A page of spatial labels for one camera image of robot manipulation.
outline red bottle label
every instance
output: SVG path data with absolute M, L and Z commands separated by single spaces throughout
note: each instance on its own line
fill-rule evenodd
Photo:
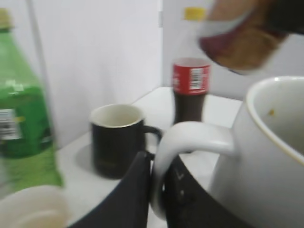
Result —
M 200 95 L 209 90 L 210 65 L 201 67 L 173 66 L 173 89 L 179 94 Z

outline barcode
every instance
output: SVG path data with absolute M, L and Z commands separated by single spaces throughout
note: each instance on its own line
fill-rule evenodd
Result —
M 13 109 L 0 109 L 0 139 L 13 140 L 21 138 L 19 125 Z
M 191 69 L 190 89 L 201 89 L 203 85 L 203 69 Z

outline white table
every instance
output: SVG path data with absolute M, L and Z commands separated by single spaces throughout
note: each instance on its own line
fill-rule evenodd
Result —
M 203 120 L 210 124 L 231 127 L 242 102 L 213 95 L 208 95 L 206 99 Z M 163 130 L 170 128 L 174 116 L 171 88 L 158 88 L 134 105 L 145 112 L 147 125 Z M 87 133 L 58 151 L 58 164 L 72 209 L 71 223 L 90 212 L 119 183 L 119 180 L 108 180 L 94 172 L 91 166 L 90 143 L 90 133 Z M 156 152 L 156 139 L 150 135 L 148 149 L 150 152 Z M 182 155 L 182 159 L 197 181 L 207 187 L 218 155 L 194 152 Z M 159 220 L 150 210 L 147 228 L 165 227 L 166 223 Z

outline black mug rim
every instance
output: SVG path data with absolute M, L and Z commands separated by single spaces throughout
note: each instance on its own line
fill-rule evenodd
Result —
M 121 125 L 107 125 L 107 124 L 103 124 L 103 123 L 99 123 L 96 118 L 100 117 L 103 112 L 105 113 L 105 111 L 107 109 L 110 108 L 114 108 L 114 107 L 121 107 L 121 108 L 129 108 L 129 110 L 133 110 L 137 113 L 138 117 L 135 118 L 134 121 L 130 122 L 130 123 L 126 123 L 126 124 L 121 124 Z M 129 126 L 133 126 L 135 124 L 138 124 L 139 122 L 144 120 L 144 114 L 143 111 L 134 106 L 134 105 L 130 105 L 130 104 L 109 104 L 109 105 L 105 105 L 105 106 L 101 106 L 97 109 L 94 109 L 89 117 L 89 121 L 91 124 L 95 125 L 95 126 L 99 126 L 99 127 L 104 127 L 104 128 L 112 128 L 112 129 L 118 129 L 118 128 L 125 128 L 125 127 L 129 127 Z

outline cola bottle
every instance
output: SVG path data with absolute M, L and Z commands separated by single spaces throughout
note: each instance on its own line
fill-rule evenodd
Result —
M 201 113 L 209 89 L 210 62 L 199 46 L 201 21 L 205 9 L 187 7 L 178 35 L 173 61 L 174 124 L 183 121 L 202 121 Z

